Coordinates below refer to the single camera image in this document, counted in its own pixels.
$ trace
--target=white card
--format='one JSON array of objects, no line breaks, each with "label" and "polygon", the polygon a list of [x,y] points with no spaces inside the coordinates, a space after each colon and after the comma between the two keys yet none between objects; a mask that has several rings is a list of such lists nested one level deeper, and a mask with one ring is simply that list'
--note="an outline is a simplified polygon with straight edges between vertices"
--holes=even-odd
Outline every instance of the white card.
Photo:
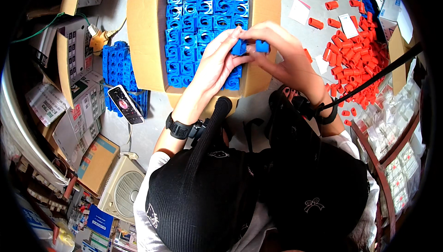
[{"label": "white card", "polygon": [[329,62],[323,60],[323,55],[316,56],[315,61],[317,62],[318,71],[320,71],[320,75],[328,71]]},{"label": "white card", "polygon": [[289,17],[296,22],[306,25],[311,7],[300,0],[294,0]]},{"label": "white card", "polygon": [[349,14],[339,15],[338,18],[340,19],[343,33],[345,33],[348,39],[358,36],[358,31],[355,28],[354,22],[352,22],[351,17],[349,17]]}]

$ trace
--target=gray floor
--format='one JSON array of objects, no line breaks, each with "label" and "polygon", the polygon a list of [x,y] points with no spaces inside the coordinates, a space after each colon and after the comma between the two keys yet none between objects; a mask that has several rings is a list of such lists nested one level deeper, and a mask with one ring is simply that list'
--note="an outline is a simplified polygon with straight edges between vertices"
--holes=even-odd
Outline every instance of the gray floor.
[{"label": "gray floor", "polygon": [[[84,12],[90,15],[99,16],[98,26],[105,30],[113,30],[120,26],[126,16],[127,0],[103,0],[99,6],[93,6],[85,9]],[[301,25],[288,17],[289,11],[294,0],[282,0],[281,25],[291,34],[301,40],[303,46],[308,49],[314,58],[323,54],[326,43],[330,41],[330,37],[337,29],[325,26],[323,30],[317,30],[309,25]],[[328,18],[338,19],[339,15],[349,13],[350,15],[360,16],[357,8],[351,8],[348,0],[339,0],[340,7],[338,9],[327,11],[324,3],[328,0],[302,0],[311,6],[310,17],[319,19],[326,24]],[[126,25],[112,39],[115,41],[128,41]],[[314,70],[318,72],[316,62],[312,64]],[[333,83],[334,80],[328,71],[323,76],[325,83]],[[242,130],[242,121],[249,121],[259,117],[267,120],[270,116],[268,107],[268,97],[272,90],[277,89],[280,83],[273,80],[269,86],[269,90],[255,95],[242,98],[238,101],[236,112],[228,118],[228,122],[235,133],[230,143],[231,147],[247,150],[245,137]],[[355,103],[345,103],[345,108],[355,107],[357,112],[361,107]],[[164,93],[152,92],[151,95],[151,114],[144,124],[134,126],[132,133],[132,152],[139,155],[139,163],[145,169],[148,166],[149,158],[157,141],[157,138],[164,127],[164,122],[168,114],[172,111],[168,97]],[[125,144],[128,139],[128,128],[124,118],[119,118],[116,113],[106,111],[102,115],[102,134],[121,146],[122,150],[127,150],[128,145]],[[263,132],[264,125],[259,128],[253,128],[252,140],[255,151],[260,151],[269,146]]]}]

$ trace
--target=person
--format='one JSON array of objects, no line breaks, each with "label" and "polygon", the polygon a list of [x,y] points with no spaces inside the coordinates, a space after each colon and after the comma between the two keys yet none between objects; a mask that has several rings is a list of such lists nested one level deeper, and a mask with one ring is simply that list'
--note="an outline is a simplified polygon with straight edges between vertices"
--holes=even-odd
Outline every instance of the person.
[{"label": "person", "polygon": [[[253,45],[248,55],[233,56],[238,39],[265,40],[284,61],[269,61]],[[138,250],[367,250],[379,187],[333,108],[320,112],[332,118],[317,120],[318,136],[294,106],[297,93],[314,108],[332,99],[300,41],[285,29],[263,22],[218,35],[170,117],[195,123],[232,69],[251,61],[284,84],[269,97],[271,148],[229,148],[220,128],[196,157],[198,145],[183,149],[186,140],[163,129],[134,202]]]}]

